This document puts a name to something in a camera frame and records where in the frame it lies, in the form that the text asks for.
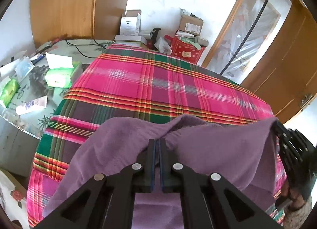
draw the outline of package label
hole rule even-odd
[[[188,58],[190,58],[190,57],[191,57],[191,52],[185,52],[185,51],[183,51],[182,56],[183,56],[183,57],[188,57]]]
[[[194,32],[199,34],[200,33],[200,26],[195,24],[186,23],[185,31]]]

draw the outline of bed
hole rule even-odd
[[[272,117],[270,106],[236,83],[162,53],[112,44],[85,70],[50,119],[34,156],[27,209],[30,226],[67,171],[81,144],[111,117],[166,123],[181,114],[241,126]],[[276,194],[286,175],[279,157]],[[281,222],[283,212],[268,211]]]

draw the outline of tube of cream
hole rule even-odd
[[[28,103],[17,106],[15,108],[17,115],[23,115],[32,111],[42,110],[46,108],[47,96],[31,100]]]

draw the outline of purple towel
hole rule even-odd
[[[179,162],[201,174],[218,172],[260,208],[273,202],[276,137],[270,128],[276,118],[245,126],[222,127],[190,115],[166,124],[136,118],[111,118],[75,153],[66,175],[44,208],[46,217],[97,173],[112,175],[133,164],[149,139],[164,137]],[[151,194],[136,194],[132,228],[183,228],[178,194],[160,191],[159,174]]]

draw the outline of cabinet handle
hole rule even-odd
[[[301,100],[300,108],[303,108],[312,98],[313,98],[312,94],[304,95],[304,98]]]

